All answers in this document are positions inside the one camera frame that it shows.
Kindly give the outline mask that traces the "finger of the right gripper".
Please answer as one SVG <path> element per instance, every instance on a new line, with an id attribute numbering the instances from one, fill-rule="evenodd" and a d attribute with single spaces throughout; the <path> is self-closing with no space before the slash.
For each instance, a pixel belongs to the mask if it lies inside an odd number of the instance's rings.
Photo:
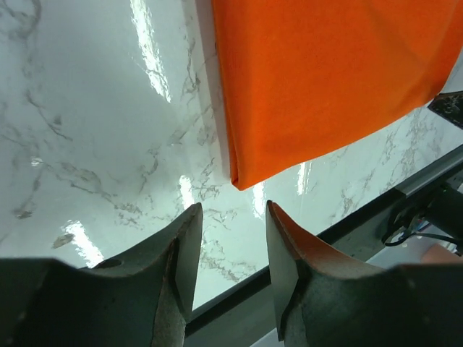
<path id="1" fill-rule="evenodd" d="M 463 129 L 463 91 L 437 95 L 428 105 L 428 109 Z"/>

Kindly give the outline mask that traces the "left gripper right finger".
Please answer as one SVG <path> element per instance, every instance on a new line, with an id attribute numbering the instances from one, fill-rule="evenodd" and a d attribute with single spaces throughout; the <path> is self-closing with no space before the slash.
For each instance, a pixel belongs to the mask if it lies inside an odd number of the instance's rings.
<path id="1" fill-rule="evenodd" d="M 356 260 L 268 202 L 266 240 L 285 346 L 391 346 L 396 270 Z"/>

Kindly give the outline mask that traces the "orange t shirt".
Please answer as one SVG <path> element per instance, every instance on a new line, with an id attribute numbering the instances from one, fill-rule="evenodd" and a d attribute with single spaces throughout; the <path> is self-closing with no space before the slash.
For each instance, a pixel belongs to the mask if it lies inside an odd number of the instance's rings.
<path id="1" fill-rule="evenodd" d="M 460 1 L 214 1 L 232 184 L 247 189 L 424 106 Z"/>

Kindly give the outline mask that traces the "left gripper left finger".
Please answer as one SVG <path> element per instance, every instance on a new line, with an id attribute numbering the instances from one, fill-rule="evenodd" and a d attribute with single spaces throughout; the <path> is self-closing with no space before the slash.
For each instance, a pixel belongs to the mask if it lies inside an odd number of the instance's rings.
<path id="1" fill-rule="evenodd" d="M 128 250 L 83 270 L 90 305 L 80 346 L 183 346 L 203 233 L 201 204 Z"/>

